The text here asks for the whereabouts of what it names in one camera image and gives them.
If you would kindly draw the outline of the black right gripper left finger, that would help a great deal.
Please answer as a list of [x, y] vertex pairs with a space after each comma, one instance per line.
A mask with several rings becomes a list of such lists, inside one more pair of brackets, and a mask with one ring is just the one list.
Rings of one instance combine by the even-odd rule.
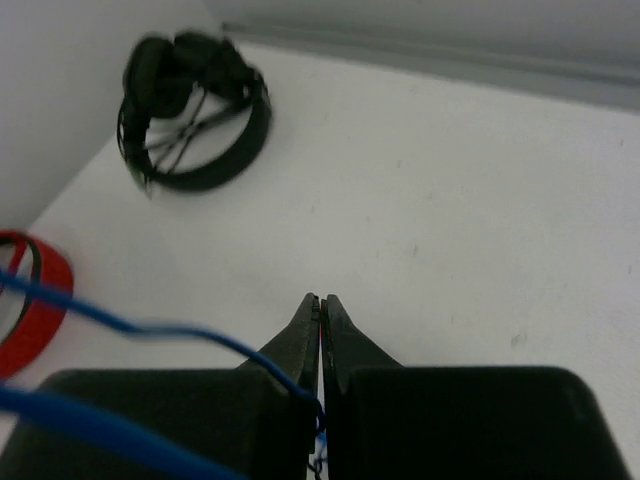
[[[249, 479], [304, 479], [314, 407], [263, 368], [66, 370], [42, 390], [120, 415]], [[4, 479], [160, 479], [162, 473], [20, 421], [1, 454]]]

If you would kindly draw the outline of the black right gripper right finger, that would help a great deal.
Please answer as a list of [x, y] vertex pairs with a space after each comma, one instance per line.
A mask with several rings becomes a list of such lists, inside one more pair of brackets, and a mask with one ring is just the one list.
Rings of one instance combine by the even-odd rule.
[[321, 303], [333, 479], [626, 479], [595, 395], [544, 366], [409, 367]]

